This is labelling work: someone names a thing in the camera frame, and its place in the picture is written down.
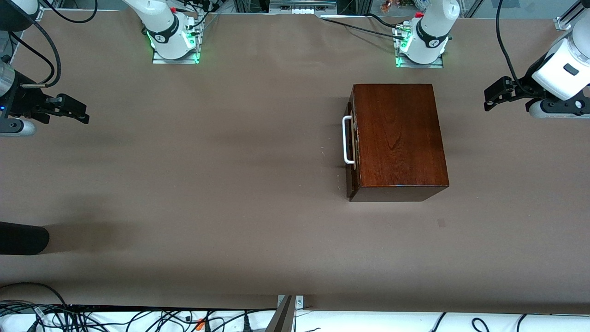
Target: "brown wooden cabinet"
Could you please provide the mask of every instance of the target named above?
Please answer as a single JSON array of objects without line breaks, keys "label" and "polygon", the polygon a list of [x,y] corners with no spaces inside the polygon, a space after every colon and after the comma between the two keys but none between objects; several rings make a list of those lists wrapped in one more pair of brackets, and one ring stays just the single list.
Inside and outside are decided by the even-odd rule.
[{"label": "brown wooden cabinet", "polygon": [[354,85],[342,131],[351,201],[423,201],[449,186],[432,85]]}]

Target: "white handle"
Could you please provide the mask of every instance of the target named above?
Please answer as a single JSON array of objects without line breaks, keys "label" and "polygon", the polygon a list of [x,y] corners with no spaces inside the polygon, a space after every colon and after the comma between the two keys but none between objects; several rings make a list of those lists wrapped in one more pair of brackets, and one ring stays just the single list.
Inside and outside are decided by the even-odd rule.
[{"label": "white handle", "polygon": [[354,165],[355,161],[348,159],[347,144],[346,144],[346,120],[352,120],[352,115],[346,115],[342,118],[342,149],[344,152],[344,162],[349,165]]}]

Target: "silver cylinder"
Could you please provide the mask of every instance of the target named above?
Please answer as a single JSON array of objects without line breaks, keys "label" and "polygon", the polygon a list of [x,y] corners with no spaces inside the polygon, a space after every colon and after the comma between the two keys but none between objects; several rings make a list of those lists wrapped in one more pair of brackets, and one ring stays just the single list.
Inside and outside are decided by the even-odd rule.
[{"label": "silver cylinder", "polygon": [[1,62],[0,66],[0,97],[10,90],[14,82],[14,69],[8,64]]}]

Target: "table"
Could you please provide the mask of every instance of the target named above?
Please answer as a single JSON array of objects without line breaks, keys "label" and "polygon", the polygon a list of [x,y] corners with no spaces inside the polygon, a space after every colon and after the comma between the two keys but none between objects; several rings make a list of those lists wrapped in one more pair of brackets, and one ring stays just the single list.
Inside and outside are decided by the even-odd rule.
[{"label": "table", "polygon": [[[520,74],[558,36],[550,20],[502,24]],[[1,282],[85,304],[236,308],[289,293],[331,310],[588,311],[590,122],[533,119],[524,101],[483,111],[508,74],[492,20],[458,20],[442,70],[395,68],[387,38],[312,15],[222,15],[195,66],[151,65],[129,10],[41,25],[63,62],[48,92],[91,120],[0,141],[0,220],[54,234],[45,255],[1,257]],[[25,40],[51,54],[33,29]],[[47,72],[24,49],[14,66]],[[354,83],[434,85],[448,189],[347,201]]]}]

